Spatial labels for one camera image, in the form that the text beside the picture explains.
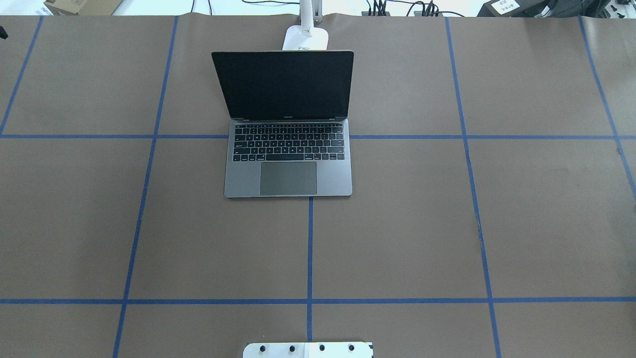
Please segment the cardboard box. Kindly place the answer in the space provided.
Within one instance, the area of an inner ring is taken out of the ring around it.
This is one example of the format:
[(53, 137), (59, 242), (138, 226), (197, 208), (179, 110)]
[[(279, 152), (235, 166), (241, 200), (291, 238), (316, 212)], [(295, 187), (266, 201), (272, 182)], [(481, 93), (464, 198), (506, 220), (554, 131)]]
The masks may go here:
[(54, 15), (112, 15), (122, 0), (45, 0), (43, 4)]

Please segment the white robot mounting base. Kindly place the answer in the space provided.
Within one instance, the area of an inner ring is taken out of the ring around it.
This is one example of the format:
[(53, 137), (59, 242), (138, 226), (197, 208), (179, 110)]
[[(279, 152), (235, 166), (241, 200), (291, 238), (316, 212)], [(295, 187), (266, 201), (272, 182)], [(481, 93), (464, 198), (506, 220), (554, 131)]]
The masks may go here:
[(243, 358), (373, 358), (368, 342), (284, 342), (254, 343), (244, 349)]

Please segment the black power adapter box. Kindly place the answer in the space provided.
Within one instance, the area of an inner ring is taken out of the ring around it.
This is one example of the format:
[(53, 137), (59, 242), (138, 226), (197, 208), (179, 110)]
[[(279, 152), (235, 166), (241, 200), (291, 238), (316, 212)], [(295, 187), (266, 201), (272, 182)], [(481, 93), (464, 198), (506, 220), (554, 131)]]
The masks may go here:
[(477, 17), (542, 17), (550, 14), (550, 0), (489, 0)]

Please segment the grey laptop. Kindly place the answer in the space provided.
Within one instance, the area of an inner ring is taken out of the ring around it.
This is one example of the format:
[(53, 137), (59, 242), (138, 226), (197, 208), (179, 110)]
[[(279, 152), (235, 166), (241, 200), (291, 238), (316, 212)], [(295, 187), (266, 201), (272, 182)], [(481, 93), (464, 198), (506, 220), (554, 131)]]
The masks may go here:
[(214, 51), (227, 198), (350, 196), (352, 51)]

